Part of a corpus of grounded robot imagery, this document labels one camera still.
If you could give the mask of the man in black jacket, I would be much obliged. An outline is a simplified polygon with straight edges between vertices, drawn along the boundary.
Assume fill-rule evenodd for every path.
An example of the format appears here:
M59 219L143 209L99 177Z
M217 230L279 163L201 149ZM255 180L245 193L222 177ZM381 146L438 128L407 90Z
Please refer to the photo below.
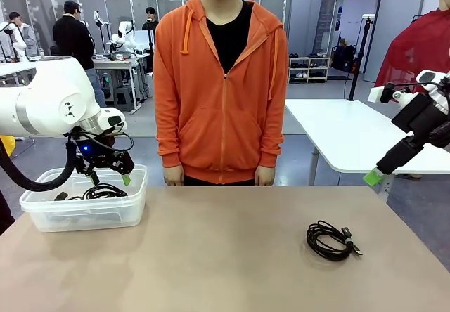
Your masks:
M63 6L64 14L53 26L53 40L58 52L64 56L76 58L86 72L94 90L96 102L105 108L105 95L101 88L97 72L94 67L94 42L87 26L79 20L79 4L66 1Z

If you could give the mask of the person's right forearm orange sleeve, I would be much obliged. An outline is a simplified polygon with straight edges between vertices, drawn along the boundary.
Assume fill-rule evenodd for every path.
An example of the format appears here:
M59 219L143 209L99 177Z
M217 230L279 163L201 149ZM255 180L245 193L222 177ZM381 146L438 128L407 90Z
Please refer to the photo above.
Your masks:
M162 166L179 166L179 104L176 92L168 87L155 89L155 121L158 154L162 158Z

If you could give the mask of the person in black shirt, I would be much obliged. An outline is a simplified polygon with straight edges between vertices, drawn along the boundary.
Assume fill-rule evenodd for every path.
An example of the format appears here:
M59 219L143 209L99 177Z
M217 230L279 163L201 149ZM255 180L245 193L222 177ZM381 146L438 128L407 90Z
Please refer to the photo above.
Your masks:
M153 7L147 7L146 8L146 20L144 24L142 25L142 30L145 31L155 31L156 27L158 26L158 17L157 17L156 10Z

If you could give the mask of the black equipment cases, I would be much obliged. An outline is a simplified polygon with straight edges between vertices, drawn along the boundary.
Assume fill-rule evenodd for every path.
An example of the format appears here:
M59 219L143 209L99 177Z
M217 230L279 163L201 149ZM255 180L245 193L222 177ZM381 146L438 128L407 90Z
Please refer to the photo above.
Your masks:
M356 45L337 45L331 52L331 67L346 73L352 73L356 60Z

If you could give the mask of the person in orange hoodie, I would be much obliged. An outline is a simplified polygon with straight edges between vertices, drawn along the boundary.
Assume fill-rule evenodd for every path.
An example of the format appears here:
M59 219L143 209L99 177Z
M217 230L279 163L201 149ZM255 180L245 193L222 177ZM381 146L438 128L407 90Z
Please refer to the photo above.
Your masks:
M155 89L176 92L184 186L254 186L266 109L288 83L283 23L251 0L188 0L155 31Z

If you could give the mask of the wooden shoe rack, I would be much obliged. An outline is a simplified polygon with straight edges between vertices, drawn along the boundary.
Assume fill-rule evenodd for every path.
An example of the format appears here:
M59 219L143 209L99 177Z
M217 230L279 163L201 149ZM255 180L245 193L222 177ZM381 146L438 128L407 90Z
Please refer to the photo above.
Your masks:
M288 83L327 82L330 58L313 55L301 57L291 53L288 57Z

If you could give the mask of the white background table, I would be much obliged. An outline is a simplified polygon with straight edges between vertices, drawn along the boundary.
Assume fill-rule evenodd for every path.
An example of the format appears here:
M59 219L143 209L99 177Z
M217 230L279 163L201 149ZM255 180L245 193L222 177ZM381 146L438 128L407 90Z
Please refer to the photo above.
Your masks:
M0 63L0 86L27 86L35 74L32 62Z

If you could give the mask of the person's right hand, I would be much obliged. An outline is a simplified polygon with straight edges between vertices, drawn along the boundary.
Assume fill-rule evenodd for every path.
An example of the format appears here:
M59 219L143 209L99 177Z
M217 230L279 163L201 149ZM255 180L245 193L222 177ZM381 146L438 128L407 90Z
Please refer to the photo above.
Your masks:
M163 178L167 186L183 186L184 168L181 165L175 167L164 167Z

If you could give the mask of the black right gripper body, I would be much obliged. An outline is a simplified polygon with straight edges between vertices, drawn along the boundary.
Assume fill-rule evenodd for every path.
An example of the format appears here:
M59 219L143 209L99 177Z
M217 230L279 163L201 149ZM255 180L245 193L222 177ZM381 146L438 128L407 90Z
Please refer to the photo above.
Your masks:
M392 123L405 133L425 136L443 125L444 113L429 96L418 94L399 111Z

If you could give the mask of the black cable barrel connector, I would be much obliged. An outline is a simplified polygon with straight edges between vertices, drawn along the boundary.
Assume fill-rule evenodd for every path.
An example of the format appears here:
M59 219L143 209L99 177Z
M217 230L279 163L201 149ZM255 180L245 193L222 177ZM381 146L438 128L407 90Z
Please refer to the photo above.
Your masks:
M94 193L99 193L101 191L112 191L117 193L126 193L122 189L119 189L118 187L108 184L108 183L99 183L97 186L91 187L90 189L86 190L82 196L85 200L93 200L91 196Z

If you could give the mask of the clear plastic storage container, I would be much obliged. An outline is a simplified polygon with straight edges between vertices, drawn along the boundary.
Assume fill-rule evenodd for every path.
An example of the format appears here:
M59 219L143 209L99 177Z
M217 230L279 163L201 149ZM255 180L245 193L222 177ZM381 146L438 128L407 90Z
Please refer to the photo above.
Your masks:
M78 230L124 228L139 224L145 207L147 168L137 164L126 186L122 176L110 169L95 170L100 183L108 183L125 191L128 196L85 200L84 192L93 183L85 175L73 172L59 188L46 192L25 191L20 206L36 228L44 233Z

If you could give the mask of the person's left hand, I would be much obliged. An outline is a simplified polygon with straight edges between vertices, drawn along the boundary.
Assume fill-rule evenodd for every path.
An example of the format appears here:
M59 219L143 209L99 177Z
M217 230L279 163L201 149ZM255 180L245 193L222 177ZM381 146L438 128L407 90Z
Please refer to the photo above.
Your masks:
M272 186L275 180L274 168L258 166L255 171L255 186Z

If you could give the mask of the person's left forearm orange sleeve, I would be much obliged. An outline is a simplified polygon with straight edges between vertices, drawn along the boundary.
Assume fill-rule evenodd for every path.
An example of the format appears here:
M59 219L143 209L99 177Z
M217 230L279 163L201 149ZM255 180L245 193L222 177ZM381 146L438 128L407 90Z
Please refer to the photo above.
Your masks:
M274 168L281 153L286 89L277 89L269 100L261 139L259 165Z

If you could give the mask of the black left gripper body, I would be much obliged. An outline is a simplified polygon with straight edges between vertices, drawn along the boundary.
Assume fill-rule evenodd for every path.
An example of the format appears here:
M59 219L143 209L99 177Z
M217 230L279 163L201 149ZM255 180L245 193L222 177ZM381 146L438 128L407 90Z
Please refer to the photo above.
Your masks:
M66 134L67 163L74 163L79 155L88 164L119 164L122 153L114 148L115 138L109 135Z

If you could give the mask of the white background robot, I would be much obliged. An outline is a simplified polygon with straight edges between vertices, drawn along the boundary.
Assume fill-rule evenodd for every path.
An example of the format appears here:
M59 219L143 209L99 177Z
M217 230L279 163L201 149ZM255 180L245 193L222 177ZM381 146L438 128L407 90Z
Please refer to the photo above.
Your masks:
M13 22L8 22L5 31L8 30L10 35L14 36L13 48L18 54L19 60L21 62L28 62L29 59L26 54L27 44L25 43L22 33L18 26Z
M132 21L122 21L117 33L112 35L110 41L110 53L124 51L133 53L136 48L134 39L134 25Z

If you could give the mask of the white side table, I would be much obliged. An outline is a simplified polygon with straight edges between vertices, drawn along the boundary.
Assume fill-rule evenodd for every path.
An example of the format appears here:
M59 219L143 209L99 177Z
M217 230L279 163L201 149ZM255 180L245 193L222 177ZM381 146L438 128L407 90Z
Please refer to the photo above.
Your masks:
M367 174L406 136L388 117L358 100L287 99L285 106L313 145L310 186L319 157L341 174Z

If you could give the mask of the white background workbench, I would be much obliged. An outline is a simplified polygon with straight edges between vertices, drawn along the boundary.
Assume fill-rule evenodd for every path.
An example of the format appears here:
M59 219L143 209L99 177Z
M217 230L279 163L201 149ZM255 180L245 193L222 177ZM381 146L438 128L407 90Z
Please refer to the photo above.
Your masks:
M94 59L94 67L98 73L105 92L108 105L114 106L113 93L117 87L129 87L134 100L134 114L143 103L153 97L153 74L145 73L145 57L130 57L122 60L109 58Z

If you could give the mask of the person in grey hoodie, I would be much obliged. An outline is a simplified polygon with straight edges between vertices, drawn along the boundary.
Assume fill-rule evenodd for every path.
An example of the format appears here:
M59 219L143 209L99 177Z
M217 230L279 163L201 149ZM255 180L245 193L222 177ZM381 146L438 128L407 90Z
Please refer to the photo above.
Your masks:
M19 28L23 40L27 45L27 48L25 50L26 54L28 56L37 56L39 54L39 48L33 28L27 23L23 22L20 14L16 11L9 13L9 20Z

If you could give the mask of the grey plastic stool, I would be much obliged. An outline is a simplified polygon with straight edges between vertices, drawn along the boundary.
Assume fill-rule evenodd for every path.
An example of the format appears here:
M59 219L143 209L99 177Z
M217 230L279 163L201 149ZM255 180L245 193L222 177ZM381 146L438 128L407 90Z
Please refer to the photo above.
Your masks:
M123 112L131 112L134 109L134 100L129 87L117 87L113 93L114 107Z

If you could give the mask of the black tripod pole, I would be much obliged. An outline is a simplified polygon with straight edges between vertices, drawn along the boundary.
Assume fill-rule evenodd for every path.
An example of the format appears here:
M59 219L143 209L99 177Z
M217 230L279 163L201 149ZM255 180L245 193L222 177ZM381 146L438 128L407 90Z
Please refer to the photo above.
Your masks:
M353 75L353 78L352 78L352 85L351 85L351 89L350 89L350 92L349 92L349 97L347 99L348 101L354 101L354 94L355 94L355 91L356 91L356 84L357 84L357 81L358 81L358 78L359 78L361 61L362 61L362 58L364 56L364 49L365 49L365 46L366 46L368 33L369 33L369 30L370 30L371 25L373 24L374 20L375 20L375 14L364 14L363 15L364 33L363 33L363 36L362 36L361 45L359 47L359 52L358 52L358 55L356 57L356 68L355 68L354 75Z

